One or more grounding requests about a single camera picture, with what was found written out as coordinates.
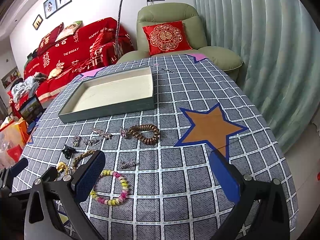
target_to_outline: floor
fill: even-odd
[[[320,204],[320,137],[309,124],[299,140],[285,154],[297,190],[299,213],[297,227],[291,232],[296,240],[306,228]]]

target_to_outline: pink star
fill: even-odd
[[[201,60],[208,58],[206,55],[203,55],[201,53],[190,53],[190,54],[186,54],[186,55],[193,57],[194,63],[198,63]]]
[[[96,74],[97,74],[100,70],[102,70],[103,68],[105,68],[105,67],[98,68],[98,69],[93,69],[93,70],[90,70],[90,71],[87,71],[87,72],[84,72],[84,73],[80,74],[80,75],[81,75],[81,78],[80,78],[78,81],[80,81],[80,80],[82,80],[82,79],[84,79],[84,78],[86,78],[86,77],[95,77]]]

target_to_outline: hair accessory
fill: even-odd
[[[73,165],[72,165],[72,168],[74,169],[74,170],[76,170],[77,169],[77,163],[79,162],[79,160],[82,160],[83,158],[85,158],[85,157],[87,157],[87,156],[89,156],[89,155],[91,155],[91,154],[94,154],[94,152],[95,152],[95,150],[89,150],[89,151],[86,151],[85,153],[82,153],[82,154],[80,154],[78,157],[76,157],[75,158],[75,160],[73,161]]]
[[[127,180],[116,171],[103,170],[100,174],[100,177],[107,176],[107,175],[114,176],[120,181],[121,186],[122,186],[122,191],[121,191],[121,194],[119,195],[119,197],[115,198],[115,199],[109,199],[109,200],[104,199],[102,197],[98,197],[97,193],[94,190],[92,190],[90,192],[90,195],[92,196],[93,199],[100,202],[101,204],[105,204],[105,205],[109,205],[109,206],[119,205],[121,202],[123,202],[127,198],[128,191],[129,191],[129,184],[128,184]]]
[[[81,137],[79,135],[74,136],[73,141],[72,141],[73,147],[79,146],[80,138]]]
[[[128,133],[129,132],[125,128],[121,127],[120,135],[122,138],[128,138]]]
[[[121,165],[119,166],[119,169],[125,169],[129,167],[133,167],[137,164],[137,162],[134,159],[130,159],[128,162],[121,162]]]
[[[97,129],[97,128],[94,128],[94,127],[91,127],[90,130],[93,131],[93,133],[104,137],[105,139],[111,139],[112,134],[110,134],[108,132],[104,132],[104,131]]]
[[[63,170],[65,170],[64,175],[67,175],[67,174],[69,173],[69,167],[68,167],[64,162],[59,162],[59,163],[57,164],[56,169],[57,169],[59,172],[62,172]]]
[[[139,131],[152,131],[154,135],[151,138],[146,138]],[[144,144],[154,145],[157,143],[160,135],[158,127],[153,124],[135,125],[130,127],[129,133],[138,140],[141,140]]]
[[[92,137],[91,139],[84,138],[84,144],[88,146],[95,146],[99,142],[99,140],[95,137]]]
[[[76,151],[76,149],[65,144],[64,148],[61,150],[61,152],[64,154],[65,158],[67,160],[69,160],[71,158],[72,154],[76,153],[77,151]]]

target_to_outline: armchair backrest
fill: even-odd
[[[182,21],[187,40],[193,49],[208,46],[201,19],[194,7],[185,3],[159,3],[143,7],[138,12],[138,50],[149,51],[143,26],[176,21]]]

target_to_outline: orange star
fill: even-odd
[[[212,149],[218,149],[229,159],[229,137],[248,129],[229,121],[219,103],[207,112],[183,108],[181,111],[189,119],[191,127],[175,146],[206,143]]]

